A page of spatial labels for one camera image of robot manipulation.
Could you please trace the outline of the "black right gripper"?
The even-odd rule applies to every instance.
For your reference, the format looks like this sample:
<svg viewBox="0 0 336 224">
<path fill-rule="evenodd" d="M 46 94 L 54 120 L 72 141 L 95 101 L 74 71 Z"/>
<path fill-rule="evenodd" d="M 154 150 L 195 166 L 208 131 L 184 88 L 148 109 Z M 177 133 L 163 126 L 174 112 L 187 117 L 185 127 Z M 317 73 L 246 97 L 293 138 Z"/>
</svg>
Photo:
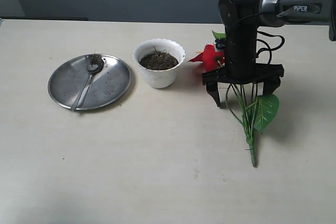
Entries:
<svg viewBox="0 0 336 224">
<path fill-rule="evenodd" d="M 281 64 L 257 63 L 257 56 L 266 51 L 273 52 L 281 48 L 285 38 L 277 48 L 257 50 L 257 25 L 238 25 L 226 34 L 225 65 L 223 68 L 202 74 L 202 82 L 207 93 L 218 108 L 221 107 L 218 83 L 249 84 L 263 83 L 263 95 L 271 95 L 280 87 L 280 78 L 284 76 Z"/>
</svg>

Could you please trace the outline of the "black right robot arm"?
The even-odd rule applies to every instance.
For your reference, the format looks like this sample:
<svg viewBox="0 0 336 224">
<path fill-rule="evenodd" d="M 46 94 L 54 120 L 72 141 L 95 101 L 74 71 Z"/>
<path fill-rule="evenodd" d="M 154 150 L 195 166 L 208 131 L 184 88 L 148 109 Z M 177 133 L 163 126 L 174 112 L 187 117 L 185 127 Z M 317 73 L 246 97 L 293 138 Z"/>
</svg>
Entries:
<svg viewBox="0 0 336 224">
<path fill-rule="evenodd" d="M 225 54 L 222 68 L 202 75 L 202 83 L 217 106 L 221 105 L 218 84 L 262 83 L 263 94 L 272 94 L 284 75 L 282 65 L 257 63 L 258 28 L 285 24 L 324 22 L 329 39 L 335 41 L 335 0 L 219 0 L 218 10 L 226 37 L 216 40 Z"/>
</svg>

